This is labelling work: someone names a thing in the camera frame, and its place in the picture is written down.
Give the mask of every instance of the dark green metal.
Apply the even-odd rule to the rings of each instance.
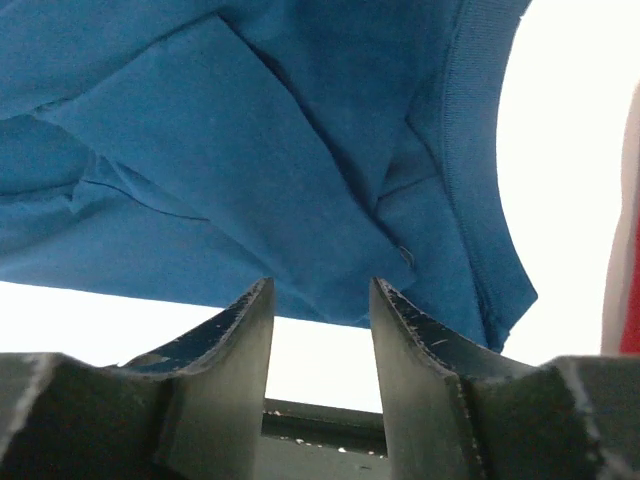
[[[0,480],[640,478],[640,358],[534,368],[370,300],[384,417],[265,402],[271,280],[122,368],[0,354]]]
[[[394,480],[640,478],[640,358],[523,365],[379,279],[371,319]]]
[[[253,478],[273,313],[263,280],[123,368],[0,355],[0,478]]]

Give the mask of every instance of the white background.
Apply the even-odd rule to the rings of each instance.
[[[540,300],[514,329],[509,357],[600,352],[639,19],[637,0],[534,0],[516,37],[499,181]],[[126,361],[218,311],[7,283],[0,298],[0,351],[62,351],[95,365]],[[267,396],[381,411],[369,332],[278,319]]]

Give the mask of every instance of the blue fabric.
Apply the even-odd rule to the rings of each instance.
[[[500,351],[536,293],[495,164],[527,0],[0,2],[0,280],[368,326],[383,277]]]

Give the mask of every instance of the seam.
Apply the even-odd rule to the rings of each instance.
[[[457,51],[459,50],[459,44],[460,44],[460,35],[461,32],[464,30],[465,24],[466,22],[468,22],[468,13],[469,13],[469,8],[470,8],[470,1],[469,0],[462,0],[461,4],[460,4],[460,8],[458,10],[458,21],[457,21],[457,25],[455,27],[455,31],[454,34],[451,38],[451,42],[449,43],[448,46],[448,50],[447,50],[447,55],[446,55],[446,60],[445,60],[445,67],[444,67],[444,72],[443,72],[443,82],[442,82],[442,93],[441,93],[441,99],[440,99],[440,104],[442,106],[441,112],[440,112],[440,128],[441,128],[441,135],[440,135],[440,151],[442,152],[442,179],[443,179],[443,183],[444,183],[444,188],[445,188],[445,192],[447,193],[447,198],[449,200],[449,205],[451,206],[451,210],[453,212],[453,216],[456,220],[456,224],[458,226],[458,231],[460,232],[460,239],[462,240],[462,243],[465,247],[465,250],[467,252],[467,259],[469,262],[469,268],[471,269],[471,273],[473,275],[474,278],[474,285],[475,285],[475,293],[476,293],[476,300],[478,303],[478,309],[480,311],[480,315],[482,317],[483,320],[483,324],[484,324],[484,328],[485,328],[485,335],[488,336],[489,331],[493,330],[493,325],[495,323],[500,323],[499,321],[496,321],[497,319],[495,318],[495,315],[493,315],[493,308],[491,305],[491,301],[489,299],[489,295],[488,292],[485,290],[486,289],[486,285],[484,285],[483,283],[483,276],[481,275],[480,271],[482,270],[481,266],[479,266],[477,264],[477,261],[474,261],[475,259],[472,258],[472,253],[470,250],[470,245],[469,245],[469,234],[464,226],[464,223],[462,222],[462,220],[460,219],[459,215],[456,212],[456,202],[455,199],[453,198],[452,195],[452,191],[451,191],[451,186],[450,186],[450,182],[449,182],[449,168],[448,168],[448,152],[449,152],[449,142],[447,141],[447,99],[450,95],[450,75],[451,75],[451,70],[453,68],[452,64],[454,62],[454,57],[457,53]]]
[[[420,85],[424,86],[424,79],[420,81]],[[421,93],[422,92],[416,91],[413,98],[414,99],[418,98],[421,95]],[[431,157],[431,160],[433,161],[433,164],[435,166],[436,173],[434,175],[428,175],[426,178],[442,176],[442,169],[443,169],[442,162],[438,160],[438,155],[436,155],[436,152],[434,151],[433,147],[429,144],[429,142],[426,141],[426,139],[422,136],[422,134],[418,132],[418,130],[416,129],[415,122],[411,118],[410,113],[406,116],[405,123],[407,127],[409,127],[409,130],[411,130],[411,133],[413,133],[416,139],[418,139],[418,141],[422,144],[422,146],[427,152],[427,155]]]
[[[390,192],[388,192],[388,193],[385,193],[383,196],[381,196],[381,197],[379,197],[379,198],[378,198],[376,208],[378,208],[378,206],[379,206],[380,202],[384,201],[385,199],[387,199],[387,198],[389,198],[389,197],[391,197],[391,196],[393,196],[393,195],[396,195],[396,194],[398,194],[398,193],[400,193],[400,192],[402,192],[402,191],[404,191],[404,190],[408,190],[408,189],[410,189],[411,187],[415,187],[415,186],[416,186],[416,185],[418,185],[419,183],[422,183],[422,182],[424,182],[424,181],[428,180],[429,178],[433,178],[433,177],[424,177],[424,178],[419,178],[419,179],[414,180],[414,181],[412,181],[412,182],[410,182],[410,183],[407,183],[406,185],[402,185],[401,187],[398,187],[398,188],[396,188],[395,190],[392,190],[392,191],[390,191]]]
[[[182,24],[182,25],[174,28],[173,30],[170,30],[169,32],[167,32],[165,34],[160,35],[159,37],[151,40],[147,45],[145,45],[145,46],[141,47],[140,49],[138,49],[137,51],[133,52],[128,60],[126,60],[118,68],[114,69],[110,73],[106,74],[104,77],[100,78],[95,84],[91,85],[90,87],[87,87],[86,89],[84,89],[83,91],[79,92],[78,94],[76,94],[76,95],[74,95],[72,97],[63,97],[63,98],[59,98],[57,100],[54,100],[52,102],[48,102],[48,103],[44,103],[42,105],[39,105],[39,106],[35,107],[31,111],[31,114],[34,115],[38,120],[42,120],[42,118],[40,118],[40,114],[47,113],[48,111],[54,110],[54,109],[58,108],[59,106],[64,105],[65,103],[78,100],[79,98],[89,94],[90,92],[92,92],[93,90],[98,88],[100,85],[102,85],[104,82],[109,81],[114,75],[116,75],[118,72],[120,72],[121,70],[126,68],[132,62],[136,61],[140,56],[142,56],[148,50],[150,50],[150,49],[162,44],[163,42],[168,40],[170,37],[172,37],[172,36],[174,36],[176,34],[179,34],[179,33],[183,32],[183,31],[187,31],[190,28],[194,27],[195,25],[198,25],[199,23],[204,23],[207,20],[209,20],[209,18],[213,18],[213,17],[218,17],[219,18],[219,15],[218,15],[217,11],[212,11],[212,12],[206,13],[206,14],[202,15],[201,17],[196,18],[195,20],[192,20],[192,21],[190,21],[188,23]]]
[[[61,185],[53,185],[51,187],[46,187],[46,188],[35,188],[33,190],[23,190],[20,192],[16,192],[16,193],[0,193],[0,198],[11,198],[11,197],[20,197],[22,195],[35,195],[37,193],[44,193],[50,190],[60,190],[63,189],[65,187],[72,187],[74,185],[76,185],[78,183],[77,180],[74,180],[73,182],[69,182],[69,183],[63,183]]]
[[[149,206],[149,205],[147,205],[147,204],[145,204],[145,203],[141,202],[140,200],[138,200],[137,198],[135,198],[133,195],[131,195],[131,194],[127,193],[126,191],[124,191],[124,190],[122,190],[122,189],[120,189],[120,188],[118,188],[118,187],[115,187],[115,186],[113,186],[113,185],[109,185],[109,184],[107,184],[107,183],[101,183],[101,182],[96,182],[96,181],[93,181],[93,180],[85,180],[85,179],[82,179],[82,180],[80,180],[80,181],[81,181],[81,182],[83,182],[83,183],[87,183],[87,184],[89,184],[89,185],[96,185],[96,186],[99,186],[99,187],[105,187],[105,188],[109,188],[109,189],[111,189],[111,190],[114,190],[114,191],[116,191],[116,192],[118,192],[118,193],[120,193],[120,194],[124,195],[125,197],[127,197],[127,198],[129,198],[129,199],[133,200],[133,201],[134,201],[134,202],[136,202],[138,205],[141,205],[141,206],[143,206],[143,207],[145,207],[145,208],[148,208],[149,210],[153,210],[154,212],[161,213],[161,214],[163,214],[163,215],[167,215],[167,216],[169,216],[169,217],[180,218],[180,219],[182,219],[182,220],[190,220],[190,221],[194,221],[194,222],[208,222],[208,221],[209,221],[209,220],[207,220],[206,218],[201,218],[201,217],[189,217],[189,216],[187,216],[187,215],[178,215],[178,214],[176,214],[176,213],[165,212],[164,210],[160,210],[160,209],[157,209],[157,208],[151,207],[151,206]]]

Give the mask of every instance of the metal bar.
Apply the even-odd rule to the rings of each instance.
[[[0,478],[253,478],[273,314],[268,279],[123,368],[0,355]]]
[[[267,399],[262,435],[378,458],[387,455],[379,413]]]
[[[386,457],[332,448],[312,442],[293,443],[261,437],[258,480],[389,480]]]
[[[590,480],[640,475],[640,358],[540,368],[479,347],[371,285],[394,480]]]

